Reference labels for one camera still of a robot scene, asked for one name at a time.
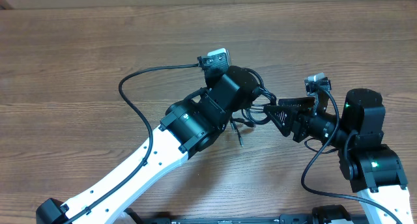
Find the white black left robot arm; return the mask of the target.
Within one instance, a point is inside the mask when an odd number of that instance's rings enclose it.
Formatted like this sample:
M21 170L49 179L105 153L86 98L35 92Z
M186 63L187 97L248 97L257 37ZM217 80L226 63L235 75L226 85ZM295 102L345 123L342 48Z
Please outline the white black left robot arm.
M206 86L174 103L148 139L99 182L65 202L49 198L37 223L114 223L157 180L211 146L232 114L249 108L263 80L237 66L203 67Z

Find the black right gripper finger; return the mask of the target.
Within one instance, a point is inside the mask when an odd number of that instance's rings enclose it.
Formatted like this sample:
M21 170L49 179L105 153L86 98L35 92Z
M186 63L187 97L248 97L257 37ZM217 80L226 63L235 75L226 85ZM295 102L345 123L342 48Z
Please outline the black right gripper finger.
M302 98L283 98L278 100L278 105L289 107L313 107L315 105L314 97Z
M263 111L284 137L290 135L295 116L292 107L266 105L264 106Z

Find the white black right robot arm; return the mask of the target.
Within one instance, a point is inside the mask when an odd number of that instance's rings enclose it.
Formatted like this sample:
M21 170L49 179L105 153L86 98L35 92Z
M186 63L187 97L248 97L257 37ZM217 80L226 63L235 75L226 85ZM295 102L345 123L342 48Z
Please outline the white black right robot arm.
M265 114L284 135L297 143L307 137L323 145L306 165L302 187L313 194L357 201L370 223L412 223L408 180L399 156L382 142L386 114L380 93L352 89L342 110L327 113L327 104L336 105L330 90L315 87L305 98L281 99L266 105ZM351 185L352 195L319 191L307 186L306 177L327 147L334 147L339 168Z

